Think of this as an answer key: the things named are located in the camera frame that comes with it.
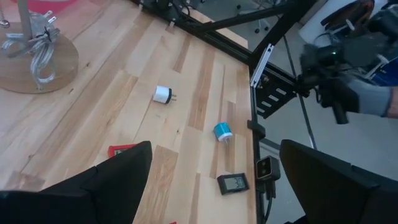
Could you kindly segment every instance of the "wooden tabletop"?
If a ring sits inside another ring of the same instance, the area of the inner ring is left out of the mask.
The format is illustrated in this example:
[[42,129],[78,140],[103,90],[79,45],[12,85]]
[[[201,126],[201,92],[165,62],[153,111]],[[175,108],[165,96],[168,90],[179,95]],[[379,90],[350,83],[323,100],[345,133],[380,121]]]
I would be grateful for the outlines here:
[[[14,4],[6,12],[17,18]],[[38,191],[106,160],[109,146],[151,141],[134,223],[255,223],[247,66],[129,1],[81,0],[57,17],[78,49],[79,74],[53,93],[0,90],[0,189]],[[177,101],[152,101],[157,85]],[[222,121],[234,133],[229,145],[213,134]],[[221,196],[216,178],[241,172],[251,189]]]

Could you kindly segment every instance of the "white power adapter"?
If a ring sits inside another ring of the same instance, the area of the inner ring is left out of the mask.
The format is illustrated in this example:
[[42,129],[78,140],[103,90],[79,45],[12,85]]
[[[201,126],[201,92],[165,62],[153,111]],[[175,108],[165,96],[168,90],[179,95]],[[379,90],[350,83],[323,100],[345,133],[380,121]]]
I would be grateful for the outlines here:
[[170,101],[176,101],[177,99],[176,95],[173,94],[173,91],[171,88],[165,87],[165,86],[157,86],[156,91],[154,93],[153,100],[159,103],[170,103]]

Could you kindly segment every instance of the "red object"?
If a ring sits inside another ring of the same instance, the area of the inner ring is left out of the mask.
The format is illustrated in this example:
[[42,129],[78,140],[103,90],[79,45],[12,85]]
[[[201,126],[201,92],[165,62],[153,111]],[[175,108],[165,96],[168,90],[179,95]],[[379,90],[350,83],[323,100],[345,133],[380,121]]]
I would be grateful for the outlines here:
[[117,155],[117,154],[119,154],[119,153],[121,153],[121,152],[123,152],[123,151],[125,151],[125,150],[127,150],[127,149],[129,149],[129,148],[131,148],[133,146],[135,146],[135,145],[136,144],[122,145],[122,146],[110,146],[108,148],[108,156],[109,156],[109,158],[113,157],[113,156],[115,156],[115,155]]
[[27,0],[28,9],[33,12],[40,14],[46,14],[49,10],[53,14],[56,14],[70,4],[75,3],[77,0],[67,0],[67,1],[40,1],[40,0]]

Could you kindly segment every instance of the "small black device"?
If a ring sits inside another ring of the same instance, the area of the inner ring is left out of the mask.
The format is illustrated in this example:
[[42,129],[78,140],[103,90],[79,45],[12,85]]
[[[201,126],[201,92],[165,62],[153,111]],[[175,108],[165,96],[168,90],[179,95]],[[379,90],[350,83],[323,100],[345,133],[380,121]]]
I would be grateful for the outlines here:
[[221,194],[232,194],[249,190],[248,180],[245,174],[229,174],[217,177]]
[[257,180],[279,180],[280,169],[279,160],[272,156],[267,156],[256,163]]

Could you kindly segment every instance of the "coiled cable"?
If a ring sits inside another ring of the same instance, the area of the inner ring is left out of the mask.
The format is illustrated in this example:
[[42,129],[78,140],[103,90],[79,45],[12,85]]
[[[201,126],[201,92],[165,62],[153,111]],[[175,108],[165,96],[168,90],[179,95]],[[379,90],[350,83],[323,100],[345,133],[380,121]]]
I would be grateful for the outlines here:
[[[38,90],[43,90],[43,85],[51,82],[55,78],[56,64],[52,59],[52,55],[54,53],[55,41],[60,30],[52,25],[56,19],[55,17],[50,20],[47,19],[47,16],[50,14],[50,11],[44,16],[39,13],[31,12],[30,23],[32,26],[33,38],[26,42],[23,34],[6,34],[7,40],[2,45],[8,58],[32,54],[30,72],[36,82]],[[9,49],[14,44],[19,45],[19,50],[9,52]],[[42,78],[40,73],[48,64],[50,64],[52,72],[48,77]]]

